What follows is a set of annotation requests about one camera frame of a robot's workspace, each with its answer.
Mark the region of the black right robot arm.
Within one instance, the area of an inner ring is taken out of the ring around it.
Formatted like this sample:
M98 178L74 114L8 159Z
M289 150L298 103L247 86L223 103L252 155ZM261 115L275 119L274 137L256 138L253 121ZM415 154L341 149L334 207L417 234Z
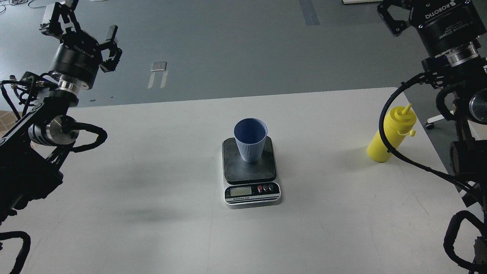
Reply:
M478 39L486 27L472 0L383 0L377 7L394 36L412 26L428 52L423 73L401 83L379 116L379 135L386 151L463 189L486 213L486 140L476 140L469 121L486 125L486 58ZM436 108L455 123L458 140L449 148L454 175L419 164L397 150L384 131L392 102L413 85L426 83L439 92Z

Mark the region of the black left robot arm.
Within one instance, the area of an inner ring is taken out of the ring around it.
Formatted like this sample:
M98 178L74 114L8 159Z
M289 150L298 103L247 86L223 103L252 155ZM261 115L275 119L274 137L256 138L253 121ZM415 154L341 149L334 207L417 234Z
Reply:
M80 123L67 112L78 105L80 91L92 89L99 70L115 71L123 53L116 41L118 27L110 26L106 39L98 42L81 29L77 5L77 0L65 0L46 7L40 31L60 42L50 70L1 81L1 94L17 118L0 143L1 222L60 186L60 168L70 153L107 140L104 129Z

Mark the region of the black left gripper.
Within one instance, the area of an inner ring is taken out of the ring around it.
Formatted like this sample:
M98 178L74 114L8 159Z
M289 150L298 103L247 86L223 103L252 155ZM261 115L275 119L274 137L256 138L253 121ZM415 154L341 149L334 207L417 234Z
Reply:
M104 73L113 72L119 64L122 49L118 47L118 26L108 28L105 41L99 42L82 32L74 11L78 0L65 0L47 5L40 31L45 36L62 40L54 56L49 75L59 80L61 75L82 81L87 89L94 85L99 67ZM102 61L101 51L108 50L108 59Z

